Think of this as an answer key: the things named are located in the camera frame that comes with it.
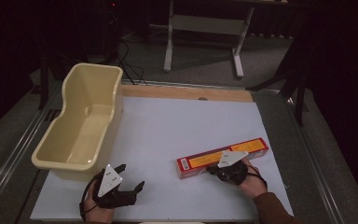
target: white table surface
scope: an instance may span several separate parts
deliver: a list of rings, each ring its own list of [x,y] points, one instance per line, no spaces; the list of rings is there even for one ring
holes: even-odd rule
[[[237,187],[216,176],[179,179],[175,160],[262,137],[269,144],[255,103],[124,97],[124,112],[110,159],[127,164],[120,190],[145,181],[136,205],[117,208],[115,221],[245,221],[257,219],[255,206]],[[291,205],[273,148],[251,160],[268,190]],[[87,183],[49,172],[31,219],[80,219],[78,204]]]

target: red box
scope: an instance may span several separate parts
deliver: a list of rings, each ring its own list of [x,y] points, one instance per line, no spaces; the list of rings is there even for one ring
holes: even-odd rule
[[[176,160],[176,168],[180,179],[199,175],[205,172],[205,167],[217,164],[223,151],[247,151],[246,158],[253,159],[266,154],[269,147],[262,138],[256,138],[235,145],[220,147],[214,150],[202,152],[196,155],[183,157]]]

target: table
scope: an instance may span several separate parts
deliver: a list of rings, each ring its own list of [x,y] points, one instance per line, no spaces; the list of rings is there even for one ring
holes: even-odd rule
[[[288,187],[286,192],[294,214],[310,224],[343,223],[336,202],[339,198],[333,197],[331,190],[326,186],[324,174],[321,174],[314,156],[310,153],[310,142],[296,124],[292,106],[277,95],[276,91],[246,92],[242,89],[228,87],[158,82],[149,82],[149,84],[164,86],[164,88],[160,89],[158,93],[147,90],[152,86],[129,86],[129,88],[136,89],[138,94],[152,96],[156,96],[156,94],[177,96],[181,92],[186,92],[191,99],[234,97],[239,100],[248,99],[256,102],[270,144],[274,149],[275,160],[282,180]],[[62,106],[60,91],[56,87],[52,88],[54,92],[49,98],[46,109],[40,111],[35,122],[30,123],[30,131],[24,134],[17,146],[22,150],[21,155],[18,156],[19,160],[16,161],[18,167],[11,171],[11,178],[5,183],[6,187],[0,188],[0,223],[13,222],[13,220],[18,220],[19,223],[34,223],[30,220],[30,216],[48,172],[37,170],[32,165],[30,157],[49,126],[50,119],[46,119],[50,117],[49,110],[59,110]]]
[[[147,89],[155,92],[169,90],[144,87],[144,90]],[[189,93],[195,89],[176,90]],[[136,205],[117,209],[115,221],[258,219],[252,201],[237,188],[221,183],[215,176],[208,174],[180,180],[174,165],[177,158],[257,137],[262,137],[269,145],[255,103],[212,100],[206,95],[206,91],[210,90],[200,93],[204,95],[201,97],[204,100],[197,100],[199,96],[190,100],[145,97],[142,94],[142,97],[130,97],[127,91],[124,91],[124,112],[109,161],[114,167],[121,163],[127,164],[122,174],[124,181],[121,187],[131,188],[137,181],[143,180],[145,186],[138,195]],[[227,93],[249,94],[246,91]],[[268,181],[269,190],[280,198],[289,214],[293,214],[273,148],[262,158],[253,159],[253,164],[259,167]],[[86,184],[61,180],[50,172],[31,218],[79,218],[76,205]]]

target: dark background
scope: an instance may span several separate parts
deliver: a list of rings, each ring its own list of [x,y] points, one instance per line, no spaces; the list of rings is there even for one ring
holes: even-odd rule
[[[71,64],[58,52],[75,62],[86,62],[88,54],[114,56],[124,29],[137,31],[147,41],[150,23],[168,22],[169,1],[124,2],[0,1],[0,118],[32,89],[29,74],[39,68],[41,52],[48,52],[56,62],[54,76],[63,79]],[[201,15],[238,19],[245,7],[239,2],[190,0],[175,6],[188,15],[196,8]],[[310,56],[307,87],[358,182],[358,2],[323,1],[318,7],[306,21],[304,10],[259,7],[249,31],[265,38],[296,37],[306,22],[301,31],[307,33],[295,38],[282,64],[290,67]]]

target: hand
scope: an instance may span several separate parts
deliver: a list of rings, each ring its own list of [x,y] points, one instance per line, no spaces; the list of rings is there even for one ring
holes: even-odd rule
[[[247,158],[242,159],[243,163],[248,166],[248,172],[251,174],[258,173],[258,169],[254,167]],[[246,179],[239,185],[242,192],[250,197],[251,199],[257,197],[258,195],[267,192],[267,188],[264,185],[263,181],[256,176],[247,175]]]
[[[84,201],[84,211],[88,211],[86,213],[86,221],[110,224],[113,221],[113,214],[115,213],[115,209],[101,208],[97,205],[96,202],[94,202],[94,200],[92,200],[92,192],[94,192],[95,183],[96,182],[94,181],[92,182],[91,186],[89,186],[87,198]]]

